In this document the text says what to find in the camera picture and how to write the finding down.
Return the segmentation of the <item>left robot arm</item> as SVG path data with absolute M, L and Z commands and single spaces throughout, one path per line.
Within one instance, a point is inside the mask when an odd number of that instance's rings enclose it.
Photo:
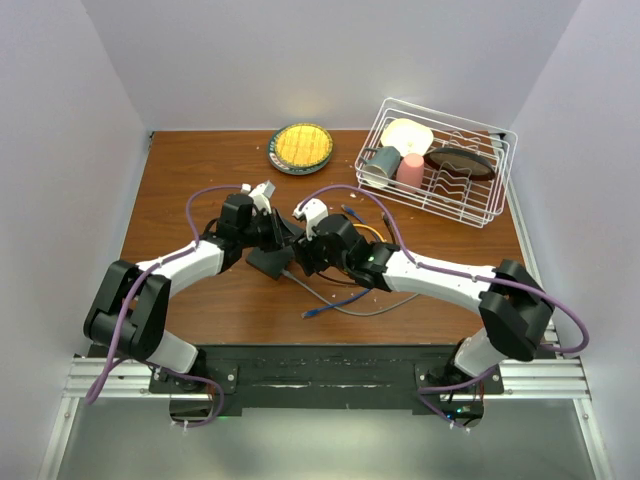
M 113 262 L 85 319 L 84 335 L 115 356 L 172 370 L 177 386 L 196 392 L 206 383 L 207 368 L 197 361 L 199 351 L 194 345 L 166 330 L 170 299 L 204 278 L 225 272 L 244 250 L 278 252 L 302 233 L 265 201 L 231 194 L 220 215 L 187 246 L 138 264 Z

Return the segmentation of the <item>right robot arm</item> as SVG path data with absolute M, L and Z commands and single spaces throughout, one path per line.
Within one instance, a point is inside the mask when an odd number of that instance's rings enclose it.
M 527 270 L 505 260 L 497 267 L 461 265 L 406 249 L 400 240 L 369 241 L 343 214 L 296 211 L 305 231 L 293 245 L 307 275 L 329 267 L 367 290 L 436 298 L 476 313 L 480 330 L 463 339 L 445 369 L 448 386 L 469 392 L 481 375 L 510 359 L 536 356 L 554 307 Z

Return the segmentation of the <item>black network switch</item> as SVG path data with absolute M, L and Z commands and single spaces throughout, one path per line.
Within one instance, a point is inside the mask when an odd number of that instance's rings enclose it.
M 265 252 L 254 248 L 246 258 L 246 263 L 267 277 L 278 280 L 294 258 L 291 247 Z

